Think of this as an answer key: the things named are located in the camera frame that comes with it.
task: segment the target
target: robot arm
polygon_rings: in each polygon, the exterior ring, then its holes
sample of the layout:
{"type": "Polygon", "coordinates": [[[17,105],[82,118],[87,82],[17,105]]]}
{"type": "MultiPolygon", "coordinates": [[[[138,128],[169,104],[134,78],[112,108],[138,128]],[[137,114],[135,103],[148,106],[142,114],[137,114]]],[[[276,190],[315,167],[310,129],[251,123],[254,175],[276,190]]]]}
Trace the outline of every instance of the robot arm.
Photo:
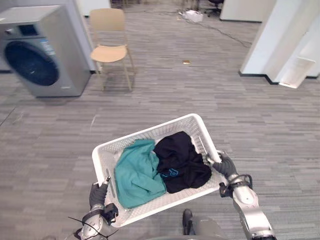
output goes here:
{"type": "Polygon", "coordinates": [[[259,207],[257,194],[252,190],[251,176],[239,175],[233,161],[225,152],[219,152],[221,163],[212,167],[223,174],[228,181],[220,183],[220,196],[233,198],[234,208],[239,213],[245,236],[248,240],[277,240],[275,233],[259,207]]]}
{"type": "Polygon", "coordinates": [[[107,177],[100,187],[98,183],[94,183],[91,186],[89,196],[90,212],[82,218],[83,227],[75,234],[78,239],[104,240],[115,233],[115,229],[110,225],[116,221],[118,208],[113,203],[105,206],[105,197],[110,179],[110,177],[107,177]]]}

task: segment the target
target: teal cloth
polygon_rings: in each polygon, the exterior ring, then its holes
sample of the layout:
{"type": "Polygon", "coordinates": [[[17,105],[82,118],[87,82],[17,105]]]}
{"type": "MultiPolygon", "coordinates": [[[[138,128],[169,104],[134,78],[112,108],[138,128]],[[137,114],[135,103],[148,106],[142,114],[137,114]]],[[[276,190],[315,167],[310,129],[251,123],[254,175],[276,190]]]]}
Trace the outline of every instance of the teal cloth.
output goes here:
{"type": "Polygon", "coordinates": [[[157,172],[159,159],[152,150],[155,141],[138,139],[126,147],[115,166],[116,191],[124,208],[135,208],[166,192],[157,172]]]}

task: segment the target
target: washing machine door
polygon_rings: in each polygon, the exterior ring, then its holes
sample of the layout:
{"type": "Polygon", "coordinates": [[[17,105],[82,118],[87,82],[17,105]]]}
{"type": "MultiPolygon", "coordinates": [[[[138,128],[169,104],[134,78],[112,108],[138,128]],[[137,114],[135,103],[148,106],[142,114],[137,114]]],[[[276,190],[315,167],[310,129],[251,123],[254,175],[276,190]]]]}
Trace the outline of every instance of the washing machine door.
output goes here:
{"type": "Polygon", "coordinates": [[[14,71],[34,84],[50,86],[59,79],[58,66],[53,59],[28,42],[9,42],[4,56],[14,71]]]}

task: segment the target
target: laundry basket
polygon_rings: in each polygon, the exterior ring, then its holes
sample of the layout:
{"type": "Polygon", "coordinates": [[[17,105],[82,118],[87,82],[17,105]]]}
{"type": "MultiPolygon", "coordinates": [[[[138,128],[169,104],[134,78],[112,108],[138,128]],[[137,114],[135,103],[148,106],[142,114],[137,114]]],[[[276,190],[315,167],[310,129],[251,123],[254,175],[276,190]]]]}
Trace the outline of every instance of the laundry basket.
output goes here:
{"type": "Polygon", "coordinates": [[[123,227],[219,189],[219,183],[224,179],[213,170],[210,180],[199,188],[188,188],[176,193],[165,193],[150,202],[131,209],[123,208],[119,203],[115,167],[123,149],[133,144],[137,139],[154,139],[157,143],[162,138],[180,131],[186,132],[191,137],[195,150],[202,154],[205,164],[209,165],[205,158],[207,154],[214,161],[221,161],[203,120],[194,113],[100,144],[93,150],[92,159],[99,185],[102,184],[107,176],[111,176],[105,204],[114,203],[118,207],[119,216],[116,218],[116,222],[112,224],[113,227],[123,227]]]}

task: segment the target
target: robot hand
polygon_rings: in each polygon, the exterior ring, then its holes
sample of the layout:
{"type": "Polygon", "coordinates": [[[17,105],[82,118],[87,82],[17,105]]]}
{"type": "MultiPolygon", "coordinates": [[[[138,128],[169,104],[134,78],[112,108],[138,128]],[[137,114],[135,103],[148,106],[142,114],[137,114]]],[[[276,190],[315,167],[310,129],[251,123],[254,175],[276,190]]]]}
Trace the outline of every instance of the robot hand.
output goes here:
{"type": "Polygon", "coordinates": [[[110,179],[106,179],[100,187],[98,183],[92,184],[89,196],[90,209],[92,209],[95,205],[105,205],[109,180],[110,179]]]}
{"type": "Polygon", "coordinates": [[[215,162],[212,167],[230,181],[232,180],[230,179],[231,177],[236,177],[236,175],[238,175],[236,166],[225,151],[219,151],[218,154],[221,158],[221,162],[215,162]]]}

